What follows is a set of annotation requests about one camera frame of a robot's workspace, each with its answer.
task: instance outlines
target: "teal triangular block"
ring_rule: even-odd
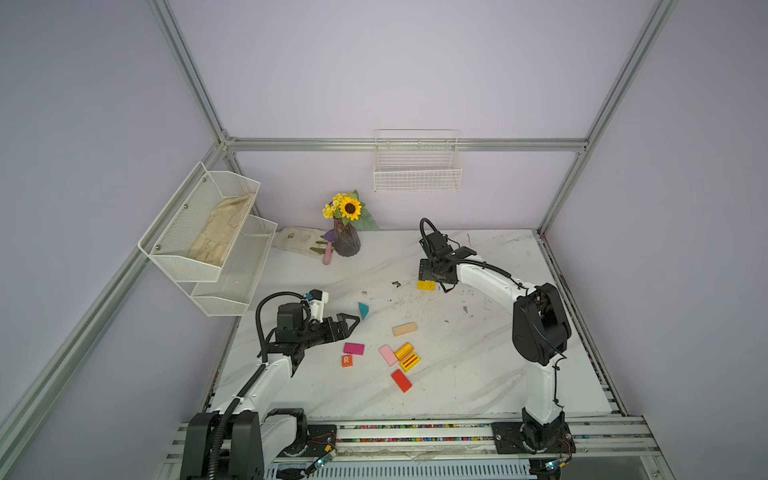
[[[358,302],[357,306],[360,307],[360,316],[362,317],[363,320],[365,320],[366,319],[366,315],[368,315],[368,310],[370,310],[370,309],[368,308],[368,306],[365,303]]]

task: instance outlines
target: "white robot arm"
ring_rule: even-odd
[[[281,305],[277,310],[275,342],[264,337],[261,309],[272,298],[295,296],[301,301]],[[360,318],[338,313],[337,320],[323,318],[328,293],[312,290],[306,295],[279,292],[269,295],[256,308],[256,325],[262,346],[261,364],[242,389],[212,413],[199,413],[190,421],[181,480],[220,478],[220,456],[225,440],[230,447],[227,476],[230,478],[262,478],[264,468],[281,451],[300,454],[307,445],[307,424],[302,409],[274,409],[270,404],[293,376],[312,346],[348,338]],[[348,319],[354,319],[351,326]],[[330,450],[322,458],[300,472],[281,472],[297,478],[311,473],[336,454]]]
[[[424,224],[432,228],[429,235]],[[557,361],[571,337],[557,289],[546,283],[536,286],[523,283],[508,272],[489,265],[468,247],[453,249],[448,236],[440,233],[428,219],[419,225],[419,241],[427,258],[419,264],[419,280],[445,285],[459,282],[472,286],[499,302],[512,314],[512,342],[525,364],[528,397],[523,408],[524,447],[533,453],[543,452],[558,441],[564,431],[563,408],[556,399]]]
[[[483,262],[479,255],[471,255],[467,260]],[[459,282],[474,287],[499,302],[511,315],[515,314],[517,299],[536,290],[536,285],[533,283],[522,282],[514,277],[508,279],[499,273],[473,264],[457,265],[456,276]],[[552,358],[545,366],[538,362],[525,363],[525,376],[528,380],[525,411],[542,425],[555,420],[563,410],[553,402],[556,361],[557,357]]]

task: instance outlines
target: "white wall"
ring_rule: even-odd
[[[261,182],[259,212],[280,227],[329,230],[323,205],[357,189],[384,230],[413,230],[428,217],[440,229],[536,227],[573,161],[571,152],[462,152],[459,192],[373,191],[373,152],[240,152],[248,177]]]
[[[2,2],[0,72],[2,421],[213,138],[144,0]],[[98,458],[120,458],[110,478],[159,466],[231,320],[204,319],[158,275],[140,282],[15,478],[106,478]]]
[[[174,0],[239,137],[583,137],[654,0]]]
[[[764,473],[766,25],[680,2],[548,235],[677,480]]]

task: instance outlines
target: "white wire basket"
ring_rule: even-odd
[[[204,174],[165,228],[154,248],[147,256],[174,282],[216,282],[227,264],[234,244],[224,255],[221,266],[187,257],[192,244],[203,231],[210,212],[225,198],[253,194],[247,210],[253,208],[259,182],[228,171],[208,171]],[[245,224],[243,218],[237,227],[237,235]]]
[[[457,130],[377,130],[376,192],[456,192],[462,182]]]
[[[245,314],[264,270],[277,223],[248,215],[219,281],[198,283],[190,298],[208,316]]]
[[[220,266],[187,257],[215,207],[227,198],[253,194],[247,204],[250,212],[260,185],[229,171],[207,170],[202,164],[198,164],[190,176],[195,171],[200,174],[200,169],[202,176],[170,223],[154,242],[153,227],[150,227],[139,240],[139,250],[206,315],[243,315],[256,292],[277,223],[245,215],[237,225],[229,250],[222,255]]]

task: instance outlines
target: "flower vase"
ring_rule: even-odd
[[[360,237],[351,222],[344,225],[342,219],[333,219],[333,249],[342,257],[351,257],[360,251]]]

